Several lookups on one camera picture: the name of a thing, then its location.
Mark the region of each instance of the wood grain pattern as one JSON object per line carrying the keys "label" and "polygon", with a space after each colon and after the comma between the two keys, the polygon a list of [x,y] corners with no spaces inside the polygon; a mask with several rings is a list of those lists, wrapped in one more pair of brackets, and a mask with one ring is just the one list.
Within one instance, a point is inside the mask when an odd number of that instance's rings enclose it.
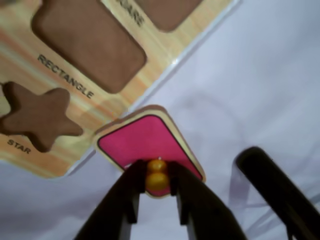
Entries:
{"label": "wood grain pattern", "polygon": [[[67,89],[71,99],[66,115],[84,131],[79,137],[60,136],[48,153],[36,151],[24,136],[0,134],[0,160],[44,178],[64,176],[90,147],[95,131],[126,112],[232,0],[203,0],[170,33],[159,31],[135,1],[128,2],[144,19],[141,26],[118,0],[102,0],[147,56],[144,67],[118,94],[103,91],[35,36],[31,21],[40,8],[40,0],[17,1],[0,7],[0,84],[13,81],[38,95],[53,88]],[[67,73],[68,79],[81,83],[82,91],[39,61],[40,55]],[[94,93],[91,98],[85,94],[88,91]],[[0,94],[0,115],[9,111],[10,106]],[[30,154],[18,149],[16,143],[31,149]]]}

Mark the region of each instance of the white fabric surface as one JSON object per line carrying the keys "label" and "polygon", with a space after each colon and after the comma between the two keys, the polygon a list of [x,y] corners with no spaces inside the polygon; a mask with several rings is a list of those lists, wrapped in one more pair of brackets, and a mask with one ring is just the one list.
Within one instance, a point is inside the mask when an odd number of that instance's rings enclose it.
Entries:
{"label": "white fabric surface", "polygon": [[[262,147],[320,207],[319,25],[319,0],[245,0],[144,103],[168,109],[249,240],[286,230],[233,167],[247,147]],[[72,239],[118,176],[99,154],[54,181],[2,165],[0,239]],[[175,198],[141,197],[131,240],[187,238]]]}

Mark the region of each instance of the rectangle-shaped cutout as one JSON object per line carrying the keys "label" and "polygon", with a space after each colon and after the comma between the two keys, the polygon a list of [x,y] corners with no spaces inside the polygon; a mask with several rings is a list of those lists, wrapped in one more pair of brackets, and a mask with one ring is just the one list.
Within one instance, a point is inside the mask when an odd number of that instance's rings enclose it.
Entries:
{"label": "rectangle-shaped cutout", "polygon": [[43,1],[32,30],[108,93],[120,92],[147,60],[140,45],[97,0]]}

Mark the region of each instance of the square-shaped cutout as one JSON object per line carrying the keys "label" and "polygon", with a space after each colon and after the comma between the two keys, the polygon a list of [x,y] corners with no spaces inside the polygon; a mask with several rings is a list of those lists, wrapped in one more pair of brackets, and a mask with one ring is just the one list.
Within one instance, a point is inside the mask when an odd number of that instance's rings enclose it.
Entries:
{"label": "square-shaped cutout", "polygon": [[175,30],[203,0],[135,0],[161,31]]}

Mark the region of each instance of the yellow bead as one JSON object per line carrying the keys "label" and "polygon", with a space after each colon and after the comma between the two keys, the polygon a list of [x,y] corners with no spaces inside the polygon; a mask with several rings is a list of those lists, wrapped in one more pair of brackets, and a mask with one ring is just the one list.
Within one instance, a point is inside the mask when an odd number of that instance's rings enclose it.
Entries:
{"label": "yellow bead", "polygon": [[155,172],[145,179],[145,187],[150,191],[161,191],[169,186],[169,178],[162,172]]}
{"label": "yellow bead", "polygon": [[150,173],[163,173],[167,170],[167,164],[163,160],[155,159],[148,162],[147,169]]}

